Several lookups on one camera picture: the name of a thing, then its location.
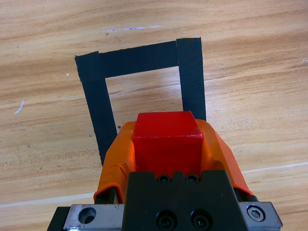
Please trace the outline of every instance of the silver metal plate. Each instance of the silver metal plate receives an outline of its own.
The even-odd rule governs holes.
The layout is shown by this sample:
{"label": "silver metal plate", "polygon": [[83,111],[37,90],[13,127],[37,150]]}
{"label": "silver metal plate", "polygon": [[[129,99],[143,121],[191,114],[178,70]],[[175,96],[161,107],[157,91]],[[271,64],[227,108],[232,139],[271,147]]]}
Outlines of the silver metal plate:
{"label": "silver metal plate", "polygon": [[[239,204],[249,231],[279,231],[282,227],[282,222],[271,202],[240,202]],[[256,221],[256,219],[248,215],[247,211],[251,206],[256,206],[264,212],[264,219],[262,221]],[[87,208],[95,210],[95,218],[88,224],[83,224],[80,220],[84,222],[85,219],[80,217],[80,213]],[[123,212],[124,204],[72,205],[65,221],[64,230],[120,231],[122,228]]]}
{"label": "silver metal plate", "polygon": [[[79,221],[79,214],[83,209],[93,208],[95,218],[88,224]],[[124,204],[117,205],[72,205],[65,224],[67,231],[116,231],[121,230],[123,220]]]}
{"label": "silver metal plate", "polygon": [[[271,202],[240,202],[239,204],[249,231],[279,231],[282,227],[282,222]],[[248,215],[248,209],[251,206],[263,210],[263,221],[256,221]]]}

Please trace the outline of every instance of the light wood floor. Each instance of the light wood floor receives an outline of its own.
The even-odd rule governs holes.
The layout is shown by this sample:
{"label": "light wood floor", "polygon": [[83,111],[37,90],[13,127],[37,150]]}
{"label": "light wood floor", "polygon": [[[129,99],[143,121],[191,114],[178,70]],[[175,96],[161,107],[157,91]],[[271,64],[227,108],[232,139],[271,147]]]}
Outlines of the light wood floor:
{"label": "light wood floor", "polygon": [[[282,230],[307,230],[307,0],[2,0],[1,231],[93,202],[102,166],[75,55],[186,37],[202,38],[207,119],[249,188]],[[117,126],[182,110],[177,67],[107,85]]]}

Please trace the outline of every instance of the red block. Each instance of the red block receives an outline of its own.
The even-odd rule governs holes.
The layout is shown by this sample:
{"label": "red block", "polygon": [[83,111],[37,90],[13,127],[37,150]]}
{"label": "red block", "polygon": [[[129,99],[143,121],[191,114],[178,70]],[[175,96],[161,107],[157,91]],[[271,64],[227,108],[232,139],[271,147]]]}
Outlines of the red block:
{"label": "red block", "polygon": [[202,139],[191,112],[140,113],[133,134],[137,172],[200,175]]}

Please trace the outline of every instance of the black electrical tape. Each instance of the black electrical tape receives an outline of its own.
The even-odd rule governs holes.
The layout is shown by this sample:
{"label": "black electrical tape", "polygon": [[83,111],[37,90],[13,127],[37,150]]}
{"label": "black electrical tape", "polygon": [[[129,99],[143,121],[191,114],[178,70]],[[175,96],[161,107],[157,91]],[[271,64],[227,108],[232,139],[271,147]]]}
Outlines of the black electrical tape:
{"label": "black electrical tape", "polygon": [[183,111],[206,120],[201,38],[177,39]]}
{"label": "black electrical tape", "polygon": [[106,77],[178,66],[175,41],[101,53]]}
{"label": "black electrical tape", "polygon": [[114,115],[98,52],[76,56],[78,74],[85,91],[101,161],[117,136]]}

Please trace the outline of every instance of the orange rubber cover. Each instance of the orange rubber cover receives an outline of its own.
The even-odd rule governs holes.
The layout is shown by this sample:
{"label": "orange rubber cover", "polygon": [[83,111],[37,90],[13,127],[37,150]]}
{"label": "orange rubber cover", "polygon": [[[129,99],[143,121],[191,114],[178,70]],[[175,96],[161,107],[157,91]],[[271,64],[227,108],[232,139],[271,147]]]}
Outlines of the orange rubber cover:
{"label": "orange rubber cover", "polygon": [[[200,172],[224,169],[234,188],[253,195],[247,187],[231,149],[209,123],[199,119],[196,119],[196,122],[203,136]],[[128,175],[136,171],[135,150],[132,142],[134,129],[135,122],[127,122],[106,153],[94,200],[105,190],[116,187],[119,203],[125,202]]]}

